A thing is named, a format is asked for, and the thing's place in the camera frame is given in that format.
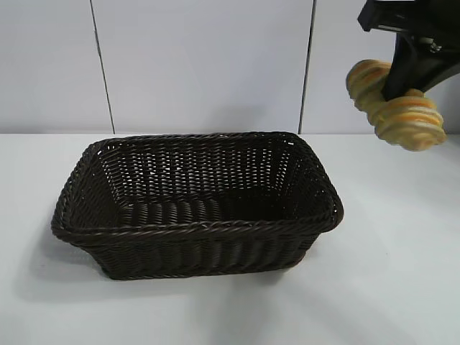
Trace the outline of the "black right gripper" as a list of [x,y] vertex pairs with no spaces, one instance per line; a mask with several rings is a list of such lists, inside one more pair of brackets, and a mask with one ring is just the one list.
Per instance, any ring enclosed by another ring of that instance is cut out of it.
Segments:
[[410,89],[429,91],[459,74],[458,1],[366,1],[358,22],[366,32],[379,29],[410,35],[396,37],[382,89],[384,100],[401,97]]

